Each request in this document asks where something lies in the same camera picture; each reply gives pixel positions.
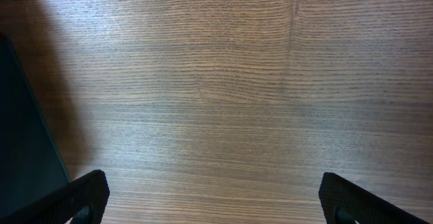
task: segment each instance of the wooden surface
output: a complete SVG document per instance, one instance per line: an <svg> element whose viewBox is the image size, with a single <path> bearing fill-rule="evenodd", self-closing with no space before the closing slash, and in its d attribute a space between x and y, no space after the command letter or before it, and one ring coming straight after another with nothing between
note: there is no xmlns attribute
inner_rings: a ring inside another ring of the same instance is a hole
<svg viewBox="0 0 433 224"><path fill-rule="evenodd" d="M104 223L325 223L335 172L433 221L433 0L0 0Z"/></svg>

